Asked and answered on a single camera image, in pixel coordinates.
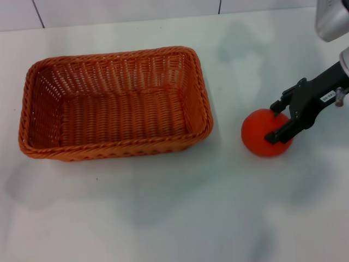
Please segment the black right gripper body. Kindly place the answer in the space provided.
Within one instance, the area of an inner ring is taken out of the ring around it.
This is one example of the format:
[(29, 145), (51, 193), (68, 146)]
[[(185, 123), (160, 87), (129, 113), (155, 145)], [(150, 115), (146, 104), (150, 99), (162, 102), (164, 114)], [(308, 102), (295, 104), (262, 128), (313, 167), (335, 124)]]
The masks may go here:
[(309, 129), (319, 113), (335, 102), (336, 90), (348, 88), (348, 75), (340, 62), (335, 63), (312, 80), (301, 79), (290, 102), (291, 120), (296, 129)]

